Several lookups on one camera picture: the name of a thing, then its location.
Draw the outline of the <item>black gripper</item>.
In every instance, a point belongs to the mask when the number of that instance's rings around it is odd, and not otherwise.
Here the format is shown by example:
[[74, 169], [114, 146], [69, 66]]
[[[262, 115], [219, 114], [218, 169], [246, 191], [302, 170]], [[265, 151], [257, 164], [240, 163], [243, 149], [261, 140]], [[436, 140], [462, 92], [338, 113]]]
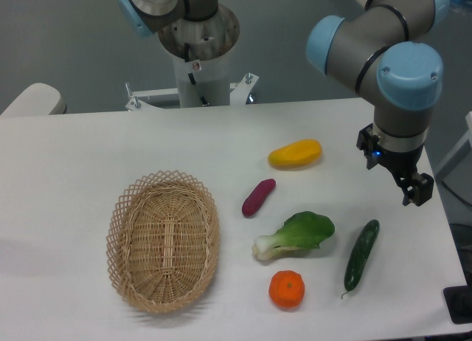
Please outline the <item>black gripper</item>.
[[419, 207], [426, 203], [432, 197], [434, 179], [427, 173], [417, 172], [423, 148], [398, 153], [382, 149], [379, 141], [372, 123], [358, 132], [356, 147], [364, 153], [367, 168], [380, 165], [392, 174], [396, 185], [403, 191], [403, 206], [414, 204]]

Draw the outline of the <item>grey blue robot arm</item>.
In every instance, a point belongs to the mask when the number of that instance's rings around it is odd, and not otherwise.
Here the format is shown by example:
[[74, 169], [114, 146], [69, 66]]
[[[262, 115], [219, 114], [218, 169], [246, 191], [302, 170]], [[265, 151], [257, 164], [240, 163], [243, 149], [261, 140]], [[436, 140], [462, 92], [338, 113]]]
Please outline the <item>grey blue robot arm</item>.
[[[143, 37], [158, 35], [173, 58], [181, 106], [244, 104], [251, 78], [232, 89], [227, 55], [240, 34], [235, 14], [218, 0], [118, 0]], [[308, 36], [305, 54], [316, 69], [374, 107], [357, 147], [367, 167], [381, 165], [403, 191], [405, 204], [422, 205], [434, 180], [419, 173], [433, 107], [442, 91], [443, 62], [417, 39], [448, 14], [450, 0], [366, 0], [362, 15], [329, 15]]]

